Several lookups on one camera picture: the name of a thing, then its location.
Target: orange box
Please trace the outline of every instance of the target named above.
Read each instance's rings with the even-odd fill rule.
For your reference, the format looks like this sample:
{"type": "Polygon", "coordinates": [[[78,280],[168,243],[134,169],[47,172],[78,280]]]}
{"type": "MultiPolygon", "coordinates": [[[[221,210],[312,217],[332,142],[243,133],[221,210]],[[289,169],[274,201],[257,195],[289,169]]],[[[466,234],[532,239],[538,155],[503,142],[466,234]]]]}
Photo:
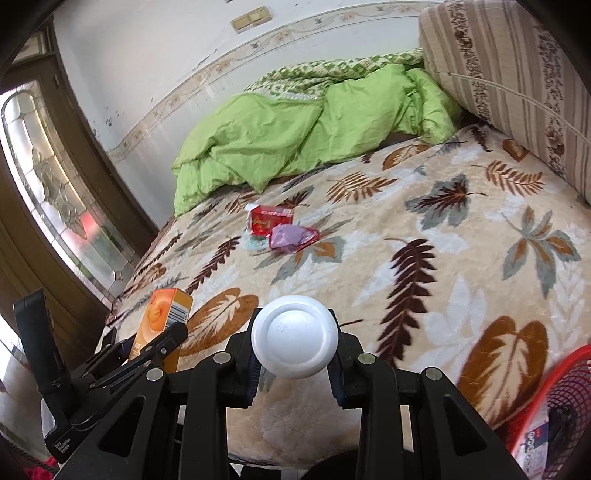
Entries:
{"type": "MultiPolygon", "coordinates": [[[[143,347],[174,322],[187,323],[192,304],[192,296],[178,288],[156,290],[152,293],[152,298],[150,298],[142,321],[139,324],[138,332],[135,334],[135,342],[131,348],[129,360],[138,356],[143,347]]],[[[166,357],[164,360],[166,373],[176,372],[178,357],[178,348],[166,357]]]]}

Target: red fabric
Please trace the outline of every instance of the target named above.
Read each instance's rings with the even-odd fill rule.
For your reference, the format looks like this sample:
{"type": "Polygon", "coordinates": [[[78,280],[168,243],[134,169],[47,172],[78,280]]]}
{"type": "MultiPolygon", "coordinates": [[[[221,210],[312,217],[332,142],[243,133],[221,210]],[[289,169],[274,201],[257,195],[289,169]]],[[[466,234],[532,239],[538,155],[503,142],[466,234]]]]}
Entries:
{"type": "MultiPolygon", "coordinates": [[[[57,466],[57,460],[51,457],[45,462],[49,466],[57,466]]],[[[25,468],[25,473],[31,480],[53,480],[53,473],[49,473],[43,468],[25,468]]]]}

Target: black clamp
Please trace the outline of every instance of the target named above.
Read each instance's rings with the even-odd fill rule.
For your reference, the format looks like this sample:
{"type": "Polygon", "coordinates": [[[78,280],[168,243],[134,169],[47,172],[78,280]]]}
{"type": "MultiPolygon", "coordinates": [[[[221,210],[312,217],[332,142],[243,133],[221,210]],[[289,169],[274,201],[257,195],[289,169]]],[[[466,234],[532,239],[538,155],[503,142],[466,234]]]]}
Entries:
{"type": "MultiPolygon", "coordinates": [[[[22,335],[40,319],[48,323],[43,295],[31,297],[15,306],[30,362],[48,351],[36,351],[31,335],[22,335]]],[[[56,480],[237,479],[228,462],[226,408],[248,408],[256,395],[261,364],[252,351],[251,329],[259,311],[223,352],[191,370],[167,375],[162,369],[166,355],[187,337],[186,326],[175,323],[131,362],[121,365],[128,340],[107,346],[72,372],[67,391],[44,395],[56,419],[46,445],[58,461],[67,460],[56,480]],[[181,405],[187,408],[178,435],[181,405]]],[[[40,385],[48,381],[47,368],[32,361],[31,369],[40,385]]],[[[500,439],[437,368],[420,374],[393,369],[339,329],[327,369],[338,405],[362,409],[357,480],[526,480],[500,439]],[[400,405],[410,412],[410,455],[403,455],[400,405]]]]}

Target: wall switch plate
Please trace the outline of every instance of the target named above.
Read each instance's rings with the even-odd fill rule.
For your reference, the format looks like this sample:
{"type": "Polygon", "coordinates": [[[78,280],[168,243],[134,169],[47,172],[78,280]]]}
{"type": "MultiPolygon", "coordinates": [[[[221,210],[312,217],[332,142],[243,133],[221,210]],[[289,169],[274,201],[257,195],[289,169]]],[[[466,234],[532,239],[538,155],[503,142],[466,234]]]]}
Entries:
{"type": "Polygon", "coordinates": [[[232,27],[237,33],[241,33],[251,27],[268,22],[272,18],[267,7],[260,7],[232,20],[232,27]]]}

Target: floral wallpaper border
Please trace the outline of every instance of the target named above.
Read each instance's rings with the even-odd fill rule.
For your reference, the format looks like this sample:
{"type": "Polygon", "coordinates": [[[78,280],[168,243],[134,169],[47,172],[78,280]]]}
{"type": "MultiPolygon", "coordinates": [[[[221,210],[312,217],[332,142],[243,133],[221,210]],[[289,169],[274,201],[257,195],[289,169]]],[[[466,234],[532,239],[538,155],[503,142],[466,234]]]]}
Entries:
{"type": "Polygon", "coordinates": [[[197,95],[204,86],[241,67],[252,59],[317,33],[346,25],[385,18],[418,17],[438,1],[381,2],[332,10],[292,24],[284,25],[247,42],[196,71],[152,108],[125,136],[117,147],[108,151],[113,163],[123,160],[146,139],[169,115],[197,95]]]}

